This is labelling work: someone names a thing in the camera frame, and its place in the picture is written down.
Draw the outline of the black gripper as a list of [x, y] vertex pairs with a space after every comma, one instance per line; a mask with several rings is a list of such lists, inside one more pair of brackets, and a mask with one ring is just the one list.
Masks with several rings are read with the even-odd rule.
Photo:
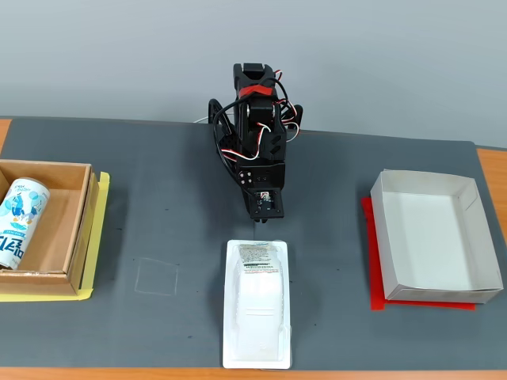
[[260, 161], [239, 159], [237, 162], [237, 174], [246, 211], [255, 222], [265, 222], [261, 211], [261, 193], [257, 188], [283, 189], [285, 163], [283, 161], [272, 162], [265, 159], [261, 159]]

